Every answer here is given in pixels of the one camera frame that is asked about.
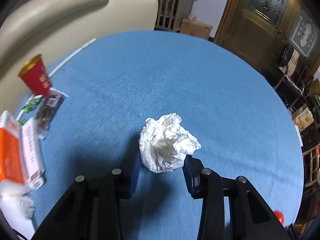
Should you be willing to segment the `red plastic bag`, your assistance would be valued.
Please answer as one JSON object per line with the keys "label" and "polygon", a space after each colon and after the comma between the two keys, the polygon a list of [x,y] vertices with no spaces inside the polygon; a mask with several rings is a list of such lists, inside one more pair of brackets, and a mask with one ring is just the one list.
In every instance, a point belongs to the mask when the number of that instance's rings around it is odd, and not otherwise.
{"label": "red plastic bag", "polygon": [[279,210],[274,210],[273,213],[277,217],[277,219],[279,220],[280,224],[284,225],[284,222],[285,222],[284,214]]}

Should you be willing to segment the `brown cardboard box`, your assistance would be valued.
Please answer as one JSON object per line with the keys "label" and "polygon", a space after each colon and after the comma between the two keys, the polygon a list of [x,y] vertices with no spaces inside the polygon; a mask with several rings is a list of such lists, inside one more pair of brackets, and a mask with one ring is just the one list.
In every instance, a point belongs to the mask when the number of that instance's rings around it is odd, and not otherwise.
{"label": "brown cardboard box", "polygon": [[180,33],[207,40],[213,26],[197,20],[183,19]]}

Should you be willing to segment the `blue table cloth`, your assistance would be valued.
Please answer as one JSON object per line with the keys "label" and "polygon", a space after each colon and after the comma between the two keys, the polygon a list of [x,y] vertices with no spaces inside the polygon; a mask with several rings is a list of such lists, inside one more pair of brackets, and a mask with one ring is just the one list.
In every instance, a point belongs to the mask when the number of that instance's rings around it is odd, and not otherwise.
{"label": "blue table cloth", "polygon": [[291,115],[211,42],[94,41],[57,71],[34,239],[289,239],[303,190]]}

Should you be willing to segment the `dark snack packet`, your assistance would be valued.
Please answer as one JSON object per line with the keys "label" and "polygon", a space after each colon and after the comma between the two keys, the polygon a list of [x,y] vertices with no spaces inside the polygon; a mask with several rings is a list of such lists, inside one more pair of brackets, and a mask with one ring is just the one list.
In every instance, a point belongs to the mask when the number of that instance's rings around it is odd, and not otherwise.
{"label": "dark snack packet", "polygon": [[42,99],[36,115],[37,135],[40,140],[46,137],[50,123],[65,98],[69,96],[55,88],[50,88],[48,95]]}

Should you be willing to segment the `orange fruit carton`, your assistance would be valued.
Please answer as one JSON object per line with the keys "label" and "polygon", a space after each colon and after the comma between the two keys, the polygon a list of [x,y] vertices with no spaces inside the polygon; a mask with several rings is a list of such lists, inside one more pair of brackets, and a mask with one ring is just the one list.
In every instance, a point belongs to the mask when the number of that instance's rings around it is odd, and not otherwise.
{"label": "orange fruit carton", "polygon": [[308,107],[301,108],[294,114],[293,123],[298,127],[301,132],[313,123],[314,119]]}

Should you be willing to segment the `beige leather sofa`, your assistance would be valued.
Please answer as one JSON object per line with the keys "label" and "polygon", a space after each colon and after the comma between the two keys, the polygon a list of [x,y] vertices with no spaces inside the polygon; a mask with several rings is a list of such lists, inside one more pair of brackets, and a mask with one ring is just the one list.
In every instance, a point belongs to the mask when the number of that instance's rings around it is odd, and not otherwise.
{"label": "beige leather sofa", "polygon": [[30,0],[1,26],[1,110],[14,113],[27,86],[23,65],[41,54],[45,66],[86,42],[126,31],[153,30],[158,0]]}

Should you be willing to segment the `red paper cup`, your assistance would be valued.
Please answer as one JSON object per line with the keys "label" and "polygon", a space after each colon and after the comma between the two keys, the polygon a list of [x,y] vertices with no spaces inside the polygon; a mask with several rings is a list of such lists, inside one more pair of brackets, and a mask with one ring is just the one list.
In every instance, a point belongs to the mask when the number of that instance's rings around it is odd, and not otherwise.
{"label": "red paper cup", "polygon": [[26,62],[19,71],[18,77],[23,80],[34,95],[47,96],[52,87],[41,54]]}

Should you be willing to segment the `wooden chair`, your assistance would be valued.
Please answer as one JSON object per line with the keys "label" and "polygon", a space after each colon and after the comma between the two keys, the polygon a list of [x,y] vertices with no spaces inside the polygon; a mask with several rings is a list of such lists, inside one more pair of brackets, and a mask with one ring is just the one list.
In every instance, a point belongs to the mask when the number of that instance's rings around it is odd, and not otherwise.
{"label": "wooden chair", "polygon": [[319,144],[303,152],[304,186],[319,184]]}

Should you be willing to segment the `orange white tissue pack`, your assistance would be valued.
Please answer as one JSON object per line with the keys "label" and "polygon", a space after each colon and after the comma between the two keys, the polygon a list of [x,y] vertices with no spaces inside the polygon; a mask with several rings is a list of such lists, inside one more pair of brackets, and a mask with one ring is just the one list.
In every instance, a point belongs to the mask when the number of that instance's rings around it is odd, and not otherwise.
{"label": "orange white tissue pack", "polygon": [[24,184],[20,124],[9,111],[1,114],[1,181]]}

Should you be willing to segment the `white tissue stack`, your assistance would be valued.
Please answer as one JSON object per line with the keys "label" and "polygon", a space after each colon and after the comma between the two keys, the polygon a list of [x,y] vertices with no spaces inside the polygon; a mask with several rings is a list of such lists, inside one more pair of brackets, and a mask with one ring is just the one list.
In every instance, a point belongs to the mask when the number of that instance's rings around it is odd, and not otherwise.
{"label": "white tissue stack", "polygon": [[34,231],[28,208],[23,207],[23,197],[31,190],[28,184],[1,181],[1,211],[15,230]]}

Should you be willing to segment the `wooden double door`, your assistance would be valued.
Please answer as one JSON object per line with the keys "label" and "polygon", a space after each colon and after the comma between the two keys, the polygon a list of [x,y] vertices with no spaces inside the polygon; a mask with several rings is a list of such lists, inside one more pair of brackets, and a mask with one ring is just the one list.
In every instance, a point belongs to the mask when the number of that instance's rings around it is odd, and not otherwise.
{"label": "wooden double door", "polygon": [[312,73],[319,67],[319,0],[227,0],[214,42],[260,74],[276,74],[289,44]]}

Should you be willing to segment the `green candy wrapper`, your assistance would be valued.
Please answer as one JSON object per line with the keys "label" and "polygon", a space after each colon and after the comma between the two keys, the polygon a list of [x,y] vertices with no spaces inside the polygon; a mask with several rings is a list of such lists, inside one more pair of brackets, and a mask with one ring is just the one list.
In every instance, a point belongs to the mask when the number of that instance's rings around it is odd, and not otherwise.
{"label": "green candy wrapper", "polygon": [[18,114],[16,120],[20,123],[20,125],[24,125],[27,121],[23,119],[23,115],[25,113],[29,113],[33,111],[37,105],[41,102],[43,95],[32,95],[22,107],[20,113]]}

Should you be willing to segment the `dark metal chair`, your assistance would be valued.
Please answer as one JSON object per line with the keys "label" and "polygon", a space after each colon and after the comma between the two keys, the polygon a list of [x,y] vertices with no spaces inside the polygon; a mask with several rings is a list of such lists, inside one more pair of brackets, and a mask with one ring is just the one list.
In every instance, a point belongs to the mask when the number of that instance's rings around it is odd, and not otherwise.
{"label": "dark metal chair", "polygon": [[304,57],[289,45],[285,47],[278,60],[278,70],[281,78],[274,90],[286,108],[295,108],[295,104],[306,97],[313,74]]}

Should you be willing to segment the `wooden radiator cabinet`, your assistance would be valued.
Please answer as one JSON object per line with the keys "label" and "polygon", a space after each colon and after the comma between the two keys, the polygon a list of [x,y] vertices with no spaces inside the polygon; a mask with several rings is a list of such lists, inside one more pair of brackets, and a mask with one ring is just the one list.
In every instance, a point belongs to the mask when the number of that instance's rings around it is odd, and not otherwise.
{"label": "wooden radiator cabinet", "polygon": [[155,29],[180,31],[183,19],[189,18],[196,0],[158,0]]}

